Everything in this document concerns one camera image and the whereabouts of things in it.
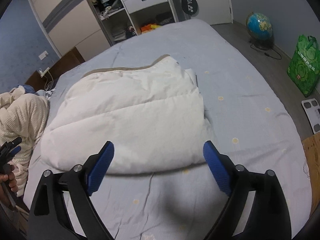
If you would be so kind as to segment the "person's left hand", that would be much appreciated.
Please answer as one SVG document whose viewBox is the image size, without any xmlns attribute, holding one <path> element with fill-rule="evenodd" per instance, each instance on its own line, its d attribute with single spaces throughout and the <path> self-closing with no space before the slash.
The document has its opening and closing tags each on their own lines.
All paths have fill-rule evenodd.
<svg viewBox="0 0 320 240">
<path fill-rule="evenodd" d="M 13 170 L 14 165 L 5 164 L 3 166 L 4 173 L 1 173 L 1 202 L 7 207 L 13 207 L 10 197 L 16 195 L 18 191 L 17 180 Z"/>
</svg>

